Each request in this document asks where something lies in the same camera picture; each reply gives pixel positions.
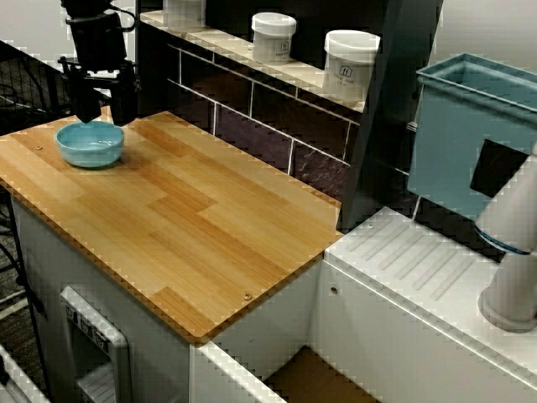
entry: light blue ceramic bowl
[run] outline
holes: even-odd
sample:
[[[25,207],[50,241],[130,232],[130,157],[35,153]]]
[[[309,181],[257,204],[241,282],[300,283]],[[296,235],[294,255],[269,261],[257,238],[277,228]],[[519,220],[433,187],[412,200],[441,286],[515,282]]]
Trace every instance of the light blue ceramic bowl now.
[[[107,122],[77,122],[64,126],[55,135],[61,156],[82,168],[110,165],[123,151],[123,131]]]

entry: white jar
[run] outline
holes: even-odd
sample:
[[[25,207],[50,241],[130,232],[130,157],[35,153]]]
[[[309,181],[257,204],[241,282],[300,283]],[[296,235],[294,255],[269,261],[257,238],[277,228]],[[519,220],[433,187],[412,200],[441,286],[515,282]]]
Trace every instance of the white jar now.
[[[164,0],[164,26],[172,32],[198,32],[205,28],[206,0]]]
[[[362,31],[340,29],[326,35],[322,88],[343,101],[364,102],[380,38]]]
[[[296,20],[278,13],[258,13],[252,18],[253,59],[265,65],[289,62]]]

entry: wall shelf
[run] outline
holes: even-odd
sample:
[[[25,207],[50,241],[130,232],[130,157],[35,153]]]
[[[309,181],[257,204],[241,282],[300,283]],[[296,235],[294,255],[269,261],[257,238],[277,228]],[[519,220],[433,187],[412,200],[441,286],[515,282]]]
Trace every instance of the wall shelf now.
[[[210,50],[217,55],[227,57],[237,63],[246,65],[256,71],[272,76],[278,80],[296,86],[302,90],[316,94],[334,103],[348,107],[349,109],[363,113],[364,102],[347,102],[334,98],[326,94],[322,89],[323,70],[312,65],[292,60],[286,65],[264,65],[255,61],[252,57],[252,42],[240,39],[227,34],[218,29],[207,27],[201,32],[177,33],[168,30],[164,26],[164,16],[162,10],[141,13],[140,20],[164,32],[182,38],[187,42],[196,44],[204,49]]]

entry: wooden countertop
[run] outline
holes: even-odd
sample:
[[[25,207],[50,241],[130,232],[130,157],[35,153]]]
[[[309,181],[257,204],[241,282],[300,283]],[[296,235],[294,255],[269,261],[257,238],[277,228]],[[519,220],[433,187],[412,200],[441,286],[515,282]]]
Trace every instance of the wooden countertop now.
[[[122,158],[104,170],[60,157],[55,132],[76,120],[0,137],[0,185],[191,343],[341,237],[338,201],[171,113],[123,127]]]

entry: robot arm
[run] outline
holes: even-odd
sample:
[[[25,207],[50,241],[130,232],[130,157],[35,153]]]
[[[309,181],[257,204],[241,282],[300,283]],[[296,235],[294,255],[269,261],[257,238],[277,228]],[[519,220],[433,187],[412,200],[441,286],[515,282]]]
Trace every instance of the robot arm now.
[[[537,143],[476,220],[477,233],[507,252],[479,299],[482,314],[509,332],[537,326]]]
[[[61,0],[66,9],[75,41],[78,58],[61,57],[62,80],[76,116],[84,123],[101,116],[99,99],[94,88],[109,89],[112,95],[111,112],[114,124],[132,122],[138,112],[139,81],[134,63],[127,60],[123,33],[136,28],[133,14],[111,5],[113,0]],[[125,12],[134,18],[132,26],[121,26],[117,13]],[[91,77],[88,71],[119,71],[115,78]]]

